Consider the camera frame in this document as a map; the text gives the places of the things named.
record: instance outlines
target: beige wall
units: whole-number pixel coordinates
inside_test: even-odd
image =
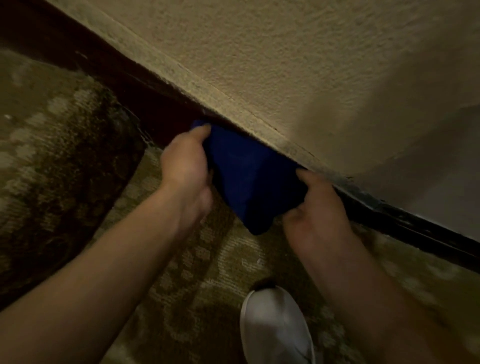
[[[314,169],[364,174],[480,102],[476,0],[50,2]]]

